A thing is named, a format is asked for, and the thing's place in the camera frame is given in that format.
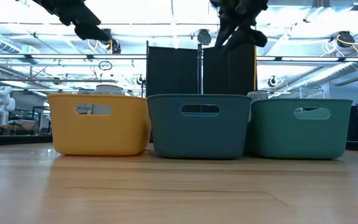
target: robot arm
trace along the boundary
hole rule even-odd
[[[238,45],[252,44],[265,47],[267,37],[260,31],[251,29],[256,26],[256,17],[267,9],[269,0],[210,0],[219,8],[221,28],[215,47],[220,47],[231,36],[224,51],[228,52]]]
[[[83,40],[108,41],[109,36],[99,29],[101,21],[84,4],[85,0],[33,0],[52,15],[59,17],[60,22],[75,26],[75,33]]]

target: bin handle hole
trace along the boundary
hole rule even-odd
[[[297,108],[293,112],[297,119],[329,119],[331,112],[327,108]]]
[[[181,107],[184,116],[217,116],[221,109],[216,105],[187,104]]]

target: wooden table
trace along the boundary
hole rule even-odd
[[[358,152],[340,161],[181,161],[3,146],[0,223],[358,224]]]

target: wall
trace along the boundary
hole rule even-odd
[[[347,88],[344,86],[331,86],[329,96],[332,99],[353,100],[353,105],[358,103],[358,88]]]

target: plastic storage bin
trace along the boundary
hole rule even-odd
[[[351,100],[257,100],[247,152],[274,159],[337,159],[346,148],[351,106]]]
[[[147,100],[134,96],[48,95],[53,144],[67,155],[131,156],[149,143]],[[109,105],[108,115],[77,114],[81,104]]]
[[[154,149],[177,159],[237,159],[244,151],[251,98],[240,95],[162,94],[149,97]],[[218,113],[183,112],[216,105]]]

